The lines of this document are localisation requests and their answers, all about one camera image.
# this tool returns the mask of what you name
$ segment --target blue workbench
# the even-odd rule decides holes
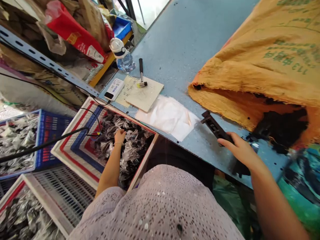
[[[249,16],[258,0],[176,0],[170,1],[156,19],[147,34],[134,49],[132,56],[137,67],[130,76],[140,78],[139,58],[143,58],[144,76],[164,84],[162,95],[173,97],[200,119],[205,109],[194,102],[187,93],[188,84],[208,59],[213,57]],[[114,78],[124,80],[126,75],[117,72]],[[109,84],[102,90],[104,94]],[[129,116],[134,117],[137,109],[126,108],[112,102],[112,105]],[[240,136],[248,132],[238,124],[212,114],[226,131],[233,131]],[[151,126],[154,131],[170,139],[177,140]],[[278,180],[287,157],[271,150],[268,143],[259,140],[258,155],[266,163],[273,177]],[[215,136],[206,125],[198,124],[195,129],[178,145],[187,149],[211,165],[231,174],[234,159],[224,147],[219,147]],[[252,188],[249,176],[233,176],[238,181]]]

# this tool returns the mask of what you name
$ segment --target bottle cap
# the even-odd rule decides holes
[[[112,38],[110,40],[110,49],[117,59],[124,58],[128,54],[127,49],[119,38]]]

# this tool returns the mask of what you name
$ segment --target metal shelf rack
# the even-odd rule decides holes
[[[8,44],[9,46],[17,49],[18,51],[24,53],[29,58],[33,59],[34,61],[42,64],[48,70],[57,73],[59,77],[63,77],[68,82],[72,83],[73,85],[85,90],[90,95],[97,97],[99,92],[87,84],[82,79],[77,78],[72,73],[68,72],[64,68],[62,68],[59,64],[52,61],[47,56],[43,55],[41,52],[30,46],[28,43],[17,37],[15,34],[0,26],[0,42]]]

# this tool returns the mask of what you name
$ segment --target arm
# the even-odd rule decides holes
[[[266,239],[308,240],[309,236],[282,194],[271,172],[251,146],[236,133],[228,133],[231,142],[218,139],[233,155],[248,167],[257,204],[259,223]]]
[[[114,136],[114,148],[101,174],[95,199],[107,188],[118,186],[121,146],[125,136],[123,129],[118,130]]]

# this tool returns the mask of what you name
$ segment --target teal fabric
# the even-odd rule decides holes
[[[278,185],[309,232],[320,239],[320,145],[300,150],[284,170]]]

